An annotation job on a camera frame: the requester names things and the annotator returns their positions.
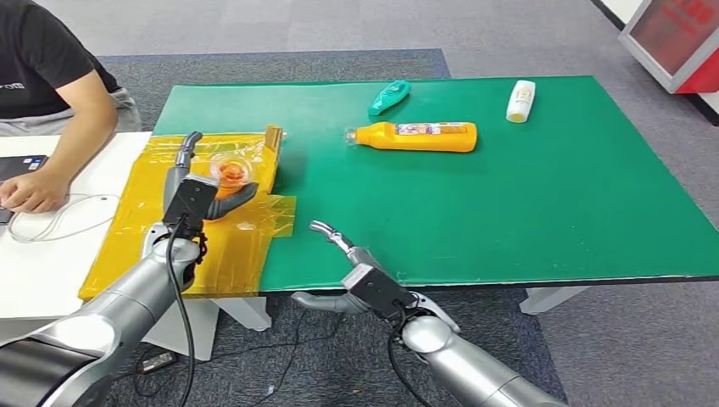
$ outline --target green table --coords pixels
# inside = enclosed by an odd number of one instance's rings
[[[386,83],[176,86],[154,134],[288,133],[276,192],[295,232],[271,244],[263,292],[337,287],[333,224],[409,286],[588,285],[719,276],[719,233],[591,76],[538,77],[526,124],[504,119],[516,79],[414,81],[374,121],[471,121],[472,153],[349,147]]]

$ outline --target person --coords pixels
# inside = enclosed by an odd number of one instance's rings
[[[0,137],[59,134],[39,170],[0,185],[0,206],[42,213],[114,131],[139,131],[135,101],[70,30],[31,0],[0,0]]]

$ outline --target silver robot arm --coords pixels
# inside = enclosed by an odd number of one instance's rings
[[[176,301],[171,276],[181,291],[192,285],[207,250],[203,219],[217,219],[257,192],[257,184],[247,184],[215,200],[217,180],[189,173],[201,137],[190,134],[180,148],[166,177],[164,217],[148,228],[141,260],[72,315],[0,343],[2,407],[103,405],[120,364]]]
[[[112,375],[175,302],[167,272],[167,240],[72,315],[0,344],[3,406],[102,405]],[[187,269],[200,255],[176,239],[172,264],[189,287]]]
[[[306,308],[358,314],[372,310],[399,330],[398,340],[432,369],[437,380],[465,407],[567,407],[507,365],[460,337],[459,326],[438,305],[401,287],[364,248],[331,226],[313,221],[354,267],[342,280],[348,293],[295,293]]]

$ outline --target wire on floor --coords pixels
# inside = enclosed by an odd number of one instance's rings
[[[270,345],[261,345],[261,346],[256,346],[256,347],[253,347],[253,348],[247,348],[247,349],[235,351],[235,352],[228,352],[228,353],[225,353],[225,354],[216,354],[216,355],[213,355],[213,357],[212,357],[211,360],[206,360],[206,361],[202,361],[202,362],[197,362],[196,365],[197,365],[197,366],[205,365],[205,364],[208,364],[208,363],[215,362],[215,361],[217,361],[217,360],[222,360],[222,359],[224,359],[224,358],[228,358],[228,357],[231,357],[231,356],[239,356],[239,355],[241,355],[241,354],[247,354],[247,353],[249,353],[249,352],[253,352],[253,351],[261,350],[261,349],[282,348],[282,347],[286,347],[286,346],[293,346],[293,347],[295,347],[295,348],[293,349],[293,352],[292,352],[292,358],[291,358],[291,360],[287,363],[287,367],[286,367],[286,369],[284,370],[284,372],[282,372],[281,378],[280,378],[280,380],[278,381],[279,384],[278,384],[278,385],[275,385],[275,389],[274,389],[273,393],[267,394],[267,395],[264,396],[262,399],[260,399],[259,401],[255,402],[255,404],[251,404],[251,406],[253,406],[253,407],[254,407],[255,405],[260,405],[260,404],[264,403],[267,399],[269,399],[273,394],[277,394],[277,393],[279,392],[280,386],[284,383],[285,377],[287,376],[287,373],[289,372],[289,369],[292,367],[292,363],[294,362],[294,356],[295,356],[295,353],[296,353],[296,347],[297,347],[297,346],[303,345],[303,344],[306,344],[306,343],[312,343],[312,342],[324,341],[324,340],[332,339],[332,338],[335,337],[335,336],[337,335],[337,333],[339,332],[339,328],[340,328],[340,326],[342,325],[344,315],[339,315],[339,316],[337,317],[337,320],[334,322],[334,324],[333,324],[333,326],[332,326],[332,331],[331,331],[329,334],[324,335],[324,336],[321,336],[321,337],[312,337],[312,338],[304,339],[304,340],[300,341],[300,340],[299,340],[300,328],[302,327],[302,321],[303,321],[303,319],[304,319],[304,316],[305,316],[305,313],[306,313],[306,312],[307,312],[306,310],[303,310],[303,314],[300,316],[300,320],[299,320],[299,322],[298,322],[298,324],[297,324],[297,327],[295,328],[294,341],[292,341],[292,342],[289,342],[289,343],[273,343],[273,344],[270,344]],[[146,350],[146,351],[140,356],[140,359],[137,361],[137,364],[136,364],[136,370],[139,368],[139,365],[142,363],[142,361],[145,359],[145,357],[148,355],[148,353],[149,353],[150,351],[152,351],[152,350],[153,350],[153,348],[149,348],[148,350]],[[172,367],[170,367],[170,368],[163,369],[162,371],[164,371],[165,373],[167,373],[167,372],[173,371],[173,369],[172,369]],[[152,375],[152,374],[151,374],[151,375],[143,375],[142,373],[128,372],[128,373],[125,373],[125,374],[123,374],[123,375],[117,376],[114,380],[115,380],[115,381],[119,381],[119,380],[122,380],[122,379],[124,379],[124,378],[126,378],[126,377],[128,377],[128,376],[132,376],[132,379],[133,379],[133,387],[134,387],[134,392],[135,392],[135,394],[138,395],[138,396],[140,396],[140,397],[143,397],[143,398],[152,398],[152,397],[156,396],[166,385],[170,384],[170,382],[171,382],[171,381],[173,380],[173,378],[174,378],[172,375],[169,375],[169,376],[168,376],[168,379],[165,380],[164,382],[161,382],[161,383],[158,385],[157,388],[153,389],[153,390],[152,390],[151,392],[149,392],[149,393],[146,393],[145,391],[143,391],[143,389],[140,388],[140,382],[139,382],[138,379],[139,379],[140,376],[154,376],[154,375]]]

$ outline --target white bottle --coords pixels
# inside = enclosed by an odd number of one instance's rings
[[[529,116],[529,110],[532,109],[534,102],[534,90],[536,86],[534,82],[517,81],[512,95],[510,104],[507,106],[507,120],[512,123],[524,123]]]

